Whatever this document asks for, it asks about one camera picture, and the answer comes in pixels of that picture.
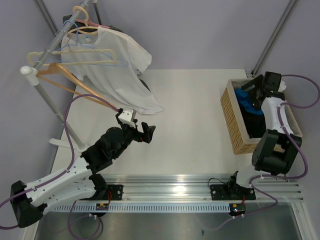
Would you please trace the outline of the bright blue t shirt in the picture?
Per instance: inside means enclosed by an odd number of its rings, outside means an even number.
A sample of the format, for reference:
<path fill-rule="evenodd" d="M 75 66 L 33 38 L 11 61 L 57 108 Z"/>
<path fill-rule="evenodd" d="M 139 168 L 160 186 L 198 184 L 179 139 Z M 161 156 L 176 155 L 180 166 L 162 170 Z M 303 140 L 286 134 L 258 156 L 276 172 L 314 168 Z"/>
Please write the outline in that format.
<path fill-rule="evenodd" d="M 257 110 L 254 108 L 247 92 L 243 91 L 241 88 L 236 89 L 234 92 L 239 106 L 243 107 L 247 113 L 257 116 L 262 116 L 264 114 L 261 109 Z"/>

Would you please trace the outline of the black t shirt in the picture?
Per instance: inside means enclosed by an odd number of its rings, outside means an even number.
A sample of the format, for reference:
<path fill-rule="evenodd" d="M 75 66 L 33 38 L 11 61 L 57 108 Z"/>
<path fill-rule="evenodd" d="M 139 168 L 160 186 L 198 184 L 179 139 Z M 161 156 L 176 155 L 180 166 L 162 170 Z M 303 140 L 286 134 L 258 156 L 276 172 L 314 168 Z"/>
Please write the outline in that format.
<path fill-rule="evenodd" d="M 250 139 L 261 138 L 266 132 L 265 116 L 261 110 L 247 111 L 240 106 L 241 115 Z"/>

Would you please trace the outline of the white t shirt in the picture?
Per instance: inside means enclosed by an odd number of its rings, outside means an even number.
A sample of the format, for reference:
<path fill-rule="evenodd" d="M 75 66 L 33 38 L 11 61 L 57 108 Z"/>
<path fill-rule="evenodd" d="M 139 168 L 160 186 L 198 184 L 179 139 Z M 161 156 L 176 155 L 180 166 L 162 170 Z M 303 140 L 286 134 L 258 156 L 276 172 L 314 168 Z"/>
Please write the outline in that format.
<path fill-rule="evenodd" d="M 63 37 L 61 46 L 76 42 L 76 34 L 71 33 Z M 140 114 L 154 115 L 164 108 L 155 96 L 141 83 L 138 75 L 142 74 L 152 62 L 152 56 L 132 37 L 111 29 L 99 27 L 98 34 L 84 36 L 79 34 L 83 45 L 90 45 L 95 49 L 110 49 L 117 54 L 117 58 L 128 62 L 128 66 L 102 65 L 65 65 L 65 67 L 79 80 L 88 78 L 101 92 L 109 94 L 119 102 L 132 107 Z M 65 62 L 106 60 L 102 54 L 62 55 Z"/>

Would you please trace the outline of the cream plastic hanger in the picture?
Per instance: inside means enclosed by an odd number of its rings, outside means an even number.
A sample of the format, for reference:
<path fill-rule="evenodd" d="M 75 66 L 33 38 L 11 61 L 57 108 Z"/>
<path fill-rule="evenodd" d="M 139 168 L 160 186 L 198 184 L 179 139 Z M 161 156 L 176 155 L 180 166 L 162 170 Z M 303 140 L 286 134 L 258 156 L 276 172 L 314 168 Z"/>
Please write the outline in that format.
<path fill-rule="evenodd" d="M 66 51 L 42 51 L 42 52 L 30 52 L 27 55 L 27 61 L 29 64 L 34 64 L 35 61 L 33 60 L 34 57 L 40 56 L 43 53 L 48 53 L 49 56 L 55 56 L 55 55 L 75 55 L 75 56 L 80 56 L 80 54 L 82 55 L 93 55 L 93 54 L 100 54 L 103 55 L 105 57 L 107 57 L 106 60 L 91 60 L 91 61 L 84 61 L 84 58 L 82 57 L 80 61 L 76 61 L 76 62 L 67 62 L 67 61 L 62 61 L 61 63 L 63 65 L 96 65 L 96 64 L 113 64 L 118 60 L 118 56 L 117 54 L 111 50 L 111 49 L 80 49 L 80 50 L 66 50 Z"/>

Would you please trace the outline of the brown wooden hanger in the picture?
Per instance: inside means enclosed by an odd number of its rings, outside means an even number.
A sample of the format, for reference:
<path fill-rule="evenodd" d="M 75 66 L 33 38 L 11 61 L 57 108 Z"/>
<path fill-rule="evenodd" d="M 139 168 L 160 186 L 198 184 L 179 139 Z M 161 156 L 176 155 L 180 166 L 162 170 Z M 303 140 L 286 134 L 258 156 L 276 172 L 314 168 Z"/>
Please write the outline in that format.
<path fill-rule="evenodd" d="M 85 96 L 84 98 L 95 102 L 99 105 L 108 107 L 110 109 L 113 109 L 114 111 L 118 112 L 119 110 L 110 102 L 108 102 L 104 97 L 102 97 L 101 95 L 99 95 L 97 92 L 95 92 L 93 89 L 91 89 L 90 87 L 88 87 L 87 85 L 85 85 L 82 81 L 80 81 L 78 78 L 76 78 L 67 68 L 65 68 L 62 64 L 58 64 L 58 63 L 51 63 L 49 64 L 48 68 L 45 70 L 39 70 L 38 73 L 36 74 L 36 76 L 38 78 L 40 78 L 41 80 L 50 83 L 52 85 L 55 85 L 56 87 L 59 87 L 65 91 L 68 91 L 70 93 L 73 93 L 77 96 L 81 95 L 81 93 L 72 90 L 70 88 L 65 87 L 64 85 L 61 85 L 55 81 L 52 81 L 48 78 L 46 78 L 46 75 L 56 75 L 56 74 L 60 74 L 62 76 L 64 76 L 65 78 L 67 78 L 70 82 L 72 82 L 73 84 L 75 84 L 77 87 L 82 88 L 87 94 L 91 94 L 94 95 L 96 97 L 98 97 L 98 99 L 94 98 L 94 97 L 90 97 L 90 96 Z"/>

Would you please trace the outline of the light blue wire hanger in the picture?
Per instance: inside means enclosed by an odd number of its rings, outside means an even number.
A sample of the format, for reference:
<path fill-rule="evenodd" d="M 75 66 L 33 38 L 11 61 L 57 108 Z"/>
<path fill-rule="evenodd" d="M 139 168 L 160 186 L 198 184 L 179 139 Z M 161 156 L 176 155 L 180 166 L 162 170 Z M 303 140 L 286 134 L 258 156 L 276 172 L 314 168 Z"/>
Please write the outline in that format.
<path fill-rule="evenodd" d="M 71 23 L 71 26 L 76 25 L 74 21 L 71 21 L 70 19 L 65 21 L 65 23 Z M 79 33 L 75 33 L 76 36 L 76 41 L 74 44 L 69 44 L 69 41 L 71 40 L 70 38 L 68 39 L 68 42 L 66 45 L 62 46 L 61 48 L 56 49 L 55 51 L 68 51 L 68 50 L 90 50 L 90 49 L 96 49 L 93 46 L 89 44 L 82 44 L 79 38 Z M 106 64 L 89 64 L 89 65 L 96 65 L 96 66 L 118 66 L 118 67 L 126 67 L 129 65 L 129 63 L 125 60 L 118 59 L 115 63 L 106 63 Z"/>

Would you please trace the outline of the beige wooden hanger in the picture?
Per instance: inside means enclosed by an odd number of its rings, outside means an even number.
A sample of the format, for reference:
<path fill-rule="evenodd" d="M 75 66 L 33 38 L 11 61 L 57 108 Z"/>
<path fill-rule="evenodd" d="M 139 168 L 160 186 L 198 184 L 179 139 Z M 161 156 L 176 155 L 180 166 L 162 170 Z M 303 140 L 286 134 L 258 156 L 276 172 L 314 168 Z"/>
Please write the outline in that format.
<path fill-rule="evenodd" d="M 72 12 L 75 13 L 76 10 L 80 10 L 85 15 L 85 18 L 83 20 L 84 26 L 79 27 L 79 26 L 75 25 L 75 28 L 69 30 L 67 32 L 67 35 L 73 34 L 73 33 L 75 33 L 75 34 L 81 33 L 81 34 L 89 35 L 89 36 L 97 35 L 98 34 L 98 27 L 89 25 L 90 17 L 89 17 L 88 12 L 83 7 L 78 6 L 78 5 L 73 7 Z"/>

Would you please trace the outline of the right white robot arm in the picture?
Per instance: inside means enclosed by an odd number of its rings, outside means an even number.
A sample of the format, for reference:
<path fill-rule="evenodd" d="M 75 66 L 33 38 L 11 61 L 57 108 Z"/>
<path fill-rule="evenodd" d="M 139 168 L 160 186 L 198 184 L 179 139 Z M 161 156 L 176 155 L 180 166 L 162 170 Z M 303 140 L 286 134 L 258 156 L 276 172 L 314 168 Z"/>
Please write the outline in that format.
<path fill-rule="evenodd" d="M 294 163 L 302 138 L 295 135 L 287 120 L 284 89 L 282 75 L 270 71 L 234 89 L 243 131 L 249 139 L 259 141 L 250 165 L 236 171 L 226 184 L 231 199 L 247 199 L 252 195 L 255 176 L 285 175 Z"/>

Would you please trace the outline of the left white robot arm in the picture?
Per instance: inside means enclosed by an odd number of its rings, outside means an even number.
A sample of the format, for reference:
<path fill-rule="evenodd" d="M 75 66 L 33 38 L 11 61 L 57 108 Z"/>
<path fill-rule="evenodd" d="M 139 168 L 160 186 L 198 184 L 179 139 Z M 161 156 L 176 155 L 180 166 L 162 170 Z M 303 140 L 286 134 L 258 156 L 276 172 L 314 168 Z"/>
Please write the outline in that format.
<path fill-rule="evenodd" d="M 72 201 L 103 199 L 108 185 L 99 172 L 112 165 L 133 141 L 151 142 L 156 127 L 145 122 L 141 126 L 142 132 L 123 123 L 111 127 L 68 167 L 32 182 L 13 183 L 10 204 L 17 227 L 26 228 L 54 208 Z"/>

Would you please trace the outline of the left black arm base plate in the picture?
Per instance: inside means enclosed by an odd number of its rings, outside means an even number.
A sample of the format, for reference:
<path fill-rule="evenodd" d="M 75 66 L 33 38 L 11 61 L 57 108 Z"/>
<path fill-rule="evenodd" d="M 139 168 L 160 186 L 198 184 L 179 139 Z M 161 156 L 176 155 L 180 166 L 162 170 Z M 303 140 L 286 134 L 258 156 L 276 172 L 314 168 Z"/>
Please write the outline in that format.
<path fill-rule="evenodd" d="M 122 184 L 109 184 L 103 196 L 99 197 L 101 201 L 121 201 L 123 198 L 124 186 Z"/>

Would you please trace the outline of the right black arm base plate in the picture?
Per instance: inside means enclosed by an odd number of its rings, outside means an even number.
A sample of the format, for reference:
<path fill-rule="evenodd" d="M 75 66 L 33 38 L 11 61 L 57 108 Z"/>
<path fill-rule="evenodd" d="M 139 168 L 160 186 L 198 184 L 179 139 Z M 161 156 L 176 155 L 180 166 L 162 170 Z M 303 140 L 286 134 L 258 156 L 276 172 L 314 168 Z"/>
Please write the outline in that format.
<path fill-rule="evenodd" d="M 253 201 L 257 199 L 253 188 L 242 186 L 230 187 L 226 184 L 212 184 L 209 188 L 213 201 Z"/>

